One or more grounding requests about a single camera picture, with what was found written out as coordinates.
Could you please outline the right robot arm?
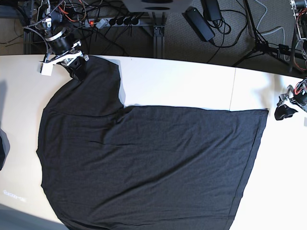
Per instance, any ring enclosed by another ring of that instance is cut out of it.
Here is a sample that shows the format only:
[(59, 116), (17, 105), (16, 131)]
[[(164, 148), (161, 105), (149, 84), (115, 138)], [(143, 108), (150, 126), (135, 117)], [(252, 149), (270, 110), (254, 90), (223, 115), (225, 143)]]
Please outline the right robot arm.
[(65, 5), (64, 0), (54, 4), (48, 0), (41, 1), (36, 21), (25, 26), (24, 30), (37, 34), (45, 44), (46, 54), (41, 61), (41, 75), (51, 76), (53, 67), (60, 65), (71, 78), (83, 81), (89, 57), (79, 49), (82, 43), (74, 37), (72, 19), (68, 17)]

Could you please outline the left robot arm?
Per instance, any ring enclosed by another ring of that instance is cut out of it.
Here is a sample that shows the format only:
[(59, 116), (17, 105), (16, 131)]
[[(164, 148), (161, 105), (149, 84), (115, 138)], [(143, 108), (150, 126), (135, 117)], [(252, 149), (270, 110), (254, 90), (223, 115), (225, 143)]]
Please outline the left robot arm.
[[(296, 66), (302, 73), (307, 73), (307, 68), (300, 67), (295, 59), (296, 52), (294, 51), (296, 44), (301, 46), (302, 59), (307, 59), (307, 2), (305, 0), (289, 1), (293, 16), (295, 19), (294, 38), (292, 40), (290, 67)], [(274, 117), (277, 121), (292, 117), (297, 110), (286, 105), (285, 102), (295, 105), (296, 108), (307, 111), (307, 78), (304, 77), (295, 86), (289, 85), (287, 91), (279, 96)]]

